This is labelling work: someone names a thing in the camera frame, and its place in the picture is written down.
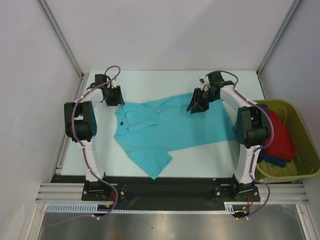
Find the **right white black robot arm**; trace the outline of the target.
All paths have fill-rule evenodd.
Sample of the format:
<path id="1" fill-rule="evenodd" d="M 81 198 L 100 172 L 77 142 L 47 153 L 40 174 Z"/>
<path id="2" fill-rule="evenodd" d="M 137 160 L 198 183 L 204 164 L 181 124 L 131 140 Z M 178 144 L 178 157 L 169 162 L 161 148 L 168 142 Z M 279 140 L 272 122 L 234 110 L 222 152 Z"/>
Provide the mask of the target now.
<path id="1" fill-rule="evenodd" d="M 224 80 L 223 73 L 214 70 L 202 77 L 202 86 L 195 88 L 186 110 L 192 114 L 205 112 L 211 102 L 222 100 L 236 111 L 235 138 L 240 144 L 237 168 L 229 184 L 214 186 L 214 197 L 217 202 L 258 202 L 255 169 L 260 151 L 273 141 L 274 127 L 268 107 L 241 94 L 237 90 L 238 82 Z"/>

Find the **turquoise t shirt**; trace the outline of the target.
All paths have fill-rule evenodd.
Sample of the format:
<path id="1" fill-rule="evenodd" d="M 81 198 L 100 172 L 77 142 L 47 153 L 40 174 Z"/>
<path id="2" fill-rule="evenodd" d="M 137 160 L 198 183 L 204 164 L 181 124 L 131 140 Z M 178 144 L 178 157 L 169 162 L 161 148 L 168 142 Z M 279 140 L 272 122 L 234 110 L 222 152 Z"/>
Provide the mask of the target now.
<path id="1" fill-rule="evenodd" d="M 114 138 L 128 157 L 155 180 L 172 161 L 169 152 L 235 140 L 234 123 L 222 100 L 209 109 L 189 113 L 192 93 L 127 102 L 115 111 Z"/>

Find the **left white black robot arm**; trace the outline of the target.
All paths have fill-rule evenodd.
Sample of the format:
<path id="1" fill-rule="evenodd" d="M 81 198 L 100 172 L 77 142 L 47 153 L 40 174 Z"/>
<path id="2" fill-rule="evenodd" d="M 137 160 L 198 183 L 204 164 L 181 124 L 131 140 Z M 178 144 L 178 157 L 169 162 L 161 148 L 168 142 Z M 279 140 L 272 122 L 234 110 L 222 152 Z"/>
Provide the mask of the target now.
<path id="1" fill-rule="evenodd" d="M 86 167 L 85 179 L 90 183 L 99 182 L 105 176 L 95 145 L 98 125 L 94 109 L 100 103 L 108 107 L 125 104 L 116 80 L 117 75 L 96 74 L 94 82 L 82 96 L 63 106 L 65 133 L 77 144 Z"/>

